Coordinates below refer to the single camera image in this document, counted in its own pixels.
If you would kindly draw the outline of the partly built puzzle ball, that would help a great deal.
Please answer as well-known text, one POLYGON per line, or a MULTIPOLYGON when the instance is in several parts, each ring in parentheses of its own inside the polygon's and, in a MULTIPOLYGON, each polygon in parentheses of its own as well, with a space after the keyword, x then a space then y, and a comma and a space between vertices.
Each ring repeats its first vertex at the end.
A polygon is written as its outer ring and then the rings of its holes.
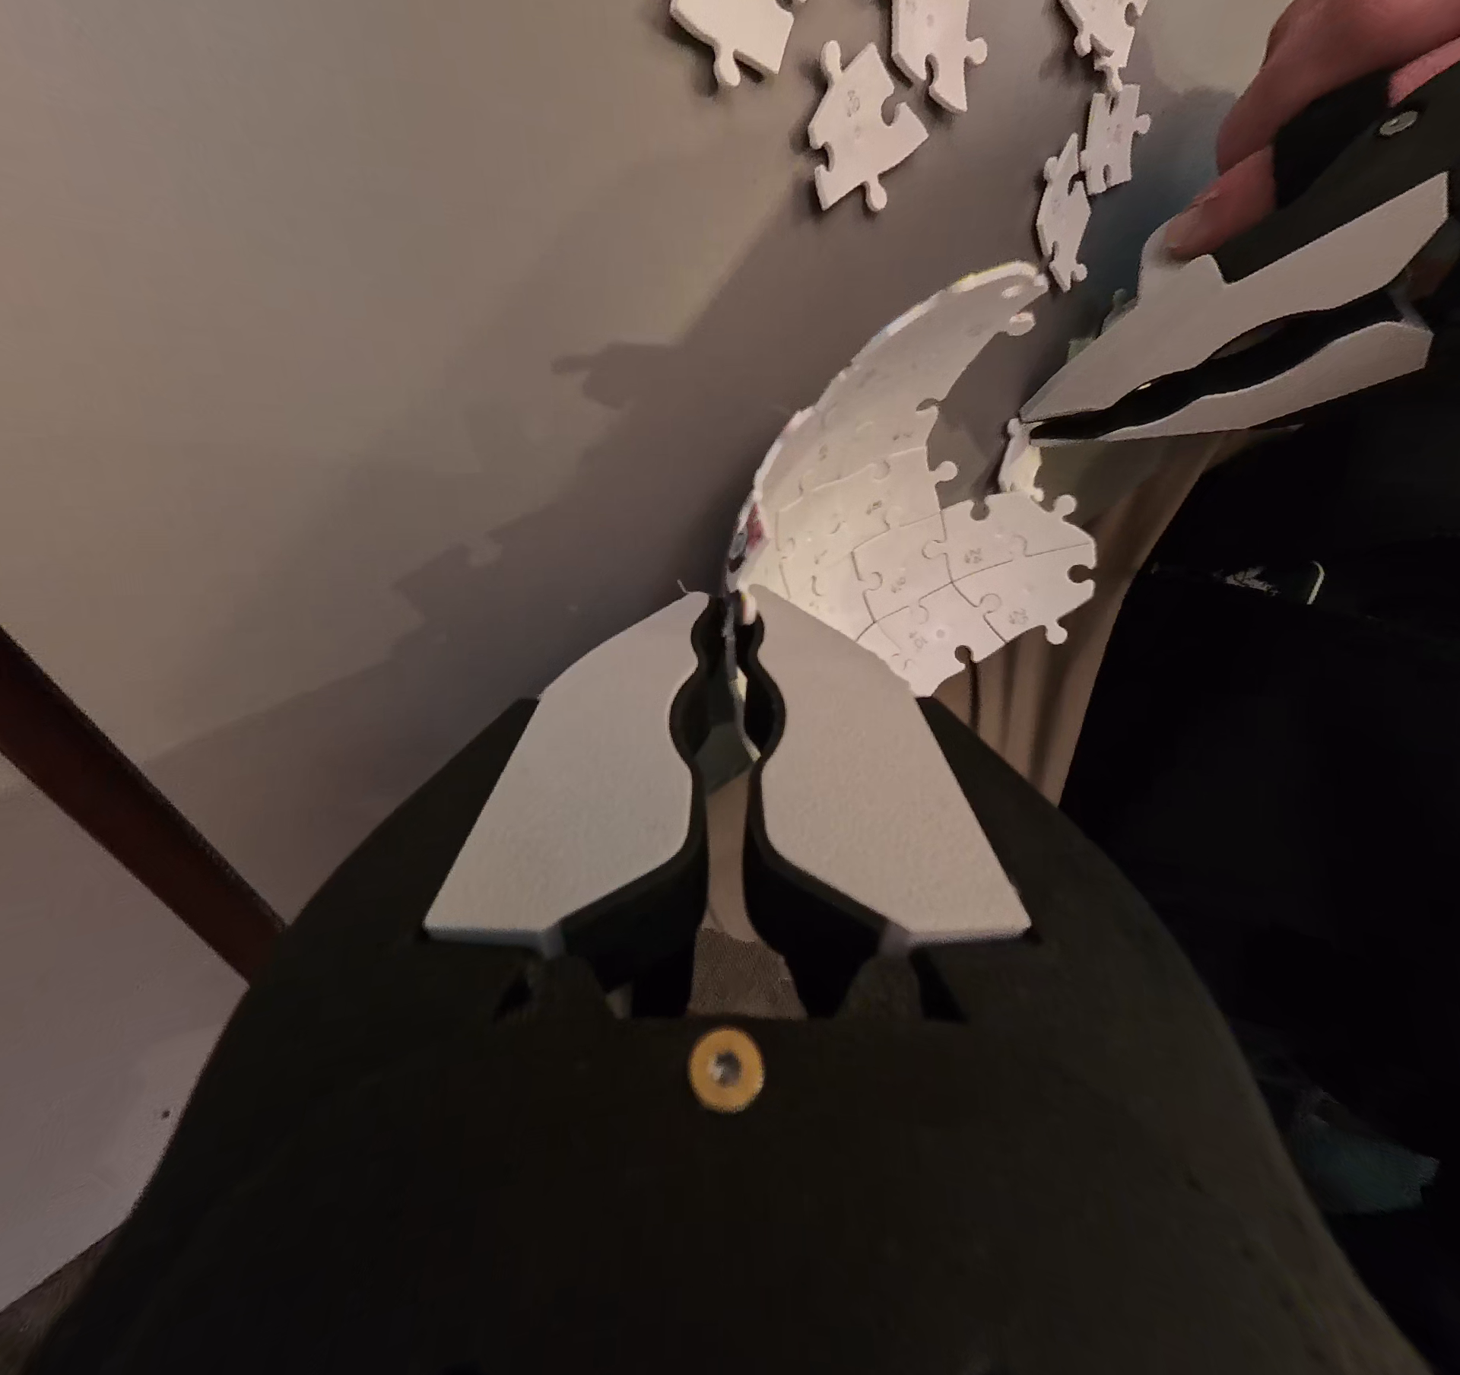
POLYGON ((984 347, 1034 324, 1048 279, 977 270, 882 327, 761 459, 727 546, 729 591, 761 588, 882 657, 918 696, 1028 633, 1066 642, 1097 544, 1073 496, 1028 488, 941 504, 938 403, 984 347))

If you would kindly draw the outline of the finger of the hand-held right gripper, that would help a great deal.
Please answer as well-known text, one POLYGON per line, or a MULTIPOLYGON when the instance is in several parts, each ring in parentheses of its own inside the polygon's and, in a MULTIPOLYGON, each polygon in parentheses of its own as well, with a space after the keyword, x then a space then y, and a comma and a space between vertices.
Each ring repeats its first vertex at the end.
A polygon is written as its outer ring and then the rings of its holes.
POLYGON ((1025 403, 1028 423, 1103 411, 1148 381, 1260 344, 1287 327, 1352 331, 1370 320, 1419 320, 1403 277, 1389 284, 1228 284, 1215 254, 1159 258, 1159 236, 1140 255, 1137 294, 1025 403))
POLYGON ((1352 331, 1287 327, 1274 338, 1127 392, 1103 411, 1032 423, 1039 445, 1124 442, 1252 430, 1370 385, 1419 371, 1432 331, 1419 320, 1370 320, 1352 331))

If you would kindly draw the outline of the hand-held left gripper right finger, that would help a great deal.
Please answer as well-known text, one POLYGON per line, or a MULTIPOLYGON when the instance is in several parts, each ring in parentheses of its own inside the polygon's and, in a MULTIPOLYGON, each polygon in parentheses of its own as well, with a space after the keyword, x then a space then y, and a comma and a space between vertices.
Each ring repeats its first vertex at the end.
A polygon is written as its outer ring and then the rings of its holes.
POLYGON ((743 900, 812 1018, 862 968, 1032 930, 909 685, 768 588, 738 596, 742 719, 758 749, 743 900))

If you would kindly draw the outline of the single white puzzle piece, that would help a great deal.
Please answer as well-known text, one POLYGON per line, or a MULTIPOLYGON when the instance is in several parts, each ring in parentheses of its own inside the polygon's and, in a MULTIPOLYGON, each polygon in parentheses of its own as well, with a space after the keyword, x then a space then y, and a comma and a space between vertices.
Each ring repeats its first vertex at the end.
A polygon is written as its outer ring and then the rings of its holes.
POLYGON ((997 462, 997 489, 1001 494, 1022 494, 1034 504, 1048 501, 1048 489, 1041 485, 1043 468, 1041 445, 1032 437, 1032 423, 1022 418, 1011 418, 1006 423, 1006 445, 997 462))

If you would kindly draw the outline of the person's right hand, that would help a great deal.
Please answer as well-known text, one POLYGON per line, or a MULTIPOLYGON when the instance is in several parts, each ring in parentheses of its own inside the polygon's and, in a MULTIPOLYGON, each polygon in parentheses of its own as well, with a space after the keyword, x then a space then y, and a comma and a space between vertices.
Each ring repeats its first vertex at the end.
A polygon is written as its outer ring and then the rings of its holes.
POLYGON ((1457 0, 1295 0, 1215 139, 1215 182, 1162 232, 1174 261, 1221 248, 1276 208, 1274 151, 1306 106, 1383 74, 1396 103, 1457 64, 1457 0))

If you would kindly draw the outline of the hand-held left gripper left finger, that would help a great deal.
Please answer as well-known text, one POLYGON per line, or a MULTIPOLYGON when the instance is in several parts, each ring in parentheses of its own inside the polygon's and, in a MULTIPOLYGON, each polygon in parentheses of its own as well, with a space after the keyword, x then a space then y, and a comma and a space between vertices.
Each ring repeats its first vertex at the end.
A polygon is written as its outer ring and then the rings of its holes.
POLYGON ((721 599, 689 591, 561 672, 424 932, 575 957, 604 992, 629 988, 634 1016, 683 1013, 710 868, 697 757, 721 662, 721 599))

